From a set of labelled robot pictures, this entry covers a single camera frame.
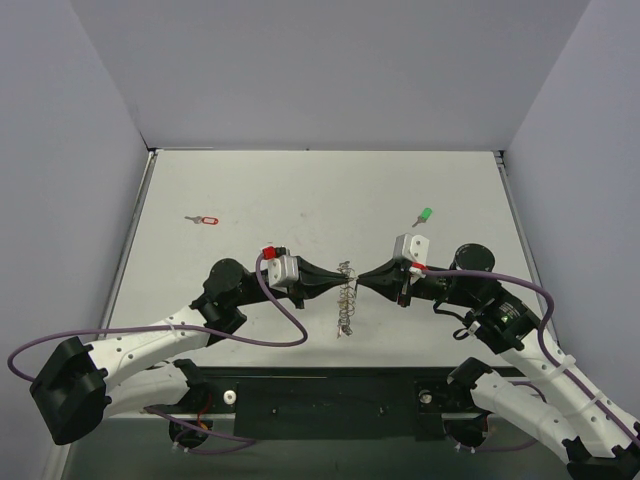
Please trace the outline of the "metal disc with key rings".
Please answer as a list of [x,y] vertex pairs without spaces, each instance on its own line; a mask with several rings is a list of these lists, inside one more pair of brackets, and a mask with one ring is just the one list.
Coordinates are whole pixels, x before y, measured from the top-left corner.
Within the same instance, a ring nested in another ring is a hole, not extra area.
[[339,264],[338,272],[346,278],[346,282],[339,286],[339,297],[337,301],[339,308],[337,337],[341,338],[343,336],[351,336],[353,334],[351,320],[356,310],[358,276],[352,268],[349,260],[343,261]]

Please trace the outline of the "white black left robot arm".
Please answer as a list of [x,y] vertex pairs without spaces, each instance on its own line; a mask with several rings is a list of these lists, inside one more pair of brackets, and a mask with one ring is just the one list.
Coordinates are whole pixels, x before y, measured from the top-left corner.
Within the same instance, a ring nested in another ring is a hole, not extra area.
[[58,345],[31,381],[30,394],[53,442],[73,443],[103,419],[155,405],[192,412],[206,397],[192,368],[163,361],[221,340],[258,345],[237,330],[246,322],[244,305],[269,302],[285,316],[281,299],[301,309],[305,301],[347,284],[348,275],[317,267],[284,248],[267,248],[255,269],[238,261],[216,262],[202,293],[189,305],[148,326],[114,328],[85,343],[80,334],[56,335]]

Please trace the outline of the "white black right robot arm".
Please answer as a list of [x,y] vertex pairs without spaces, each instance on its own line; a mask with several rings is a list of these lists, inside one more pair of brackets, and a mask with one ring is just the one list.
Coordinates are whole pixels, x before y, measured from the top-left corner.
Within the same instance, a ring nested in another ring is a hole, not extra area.
[[449,268],[426,262],[427,240],[398,237],[392,259],[359,276],[367,287],[402,307],[413,299],[467,308],[463,333],[481,341],[516,368],[538,396],[506,380],[476,358],[447,379],[449,402],[475,406],[519,428],[552,451],[574,479],[633,479],[639,473],[639,421],[598,389],[546,329],[548,316],[536,315],[506,289],[514,284],[535,291],[553,312],[541,287],[497,274],[492,252],[479,244],[459,247]]

